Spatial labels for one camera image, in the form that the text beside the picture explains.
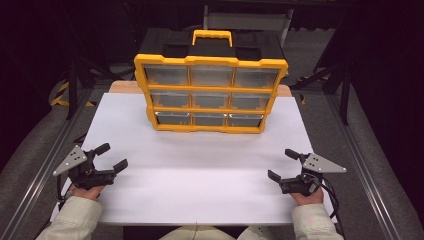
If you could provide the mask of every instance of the yellow handle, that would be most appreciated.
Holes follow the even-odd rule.
[[[231,38],[231,32],[230,31],[213,31],[213,30],[194,30],[193,33],[193,42],[191,45],[194,45],[196,42],[196,38],[227,38],[230,42],[230,47],[233,46],[233,40]]]

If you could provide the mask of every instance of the beige jacket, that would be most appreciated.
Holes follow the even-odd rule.
[[[79,240],[91,239],[91,233],[97,226],[102,206],[100,203],[70,197],[56,219],[46,228],[37,240]],[[297,240],[341,240],[333,222],[322,204],[296,207],[292,213],[294,231]],[[226,233],[210,226],[184,226],[162,237],[160,240],[235,240]],[[267,228],[251,226],[237,240],[272,240]]]

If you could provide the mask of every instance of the transparent drawer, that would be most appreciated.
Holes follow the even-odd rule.
[[[227,108],[228,92],[191,92],[193,107],[199,108]]]
[[[233,69],[227,66],[194,65],[190,67],[193,86],[230,86]]]
[[[187,66],[144,64],[150,84],[187,85]]]
[[[233,93],[231,109],[265,110],[268,101],[266,93]]]
[[[188,91],[150,90],[157,107],[188,107]]]
[[[253,88],[272,88],[277,78],[278,69],[236,68],[234,86]]]
[[[155,112],[158,124],[190,125],[190,114],[184,112]]]
[[[263,115],[259,114],[230,114],[228,126],[230,127],[259,127]]]
[[[198,126],[224,126],[226,114],[193,113],[193,124]]]

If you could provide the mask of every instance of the white tabletop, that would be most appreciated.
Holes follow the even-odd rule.
[[[99,201],[114,225],[275,225],[291,223],[295,202],[267,176],[300,174],[286,148],[310,153],[294,98],[278,97],[261,134],[156,131],[142,94],[104,94],[82,149],[103,143],[97,170],[124,158],[128,168]],[[328,196],[326,207],[332,211]]]

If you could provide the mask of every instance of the tool box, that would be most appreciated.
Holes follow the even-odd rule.
[[[288,65],[274,32],[149,29],[134,59],[157,130],[260,133]]]

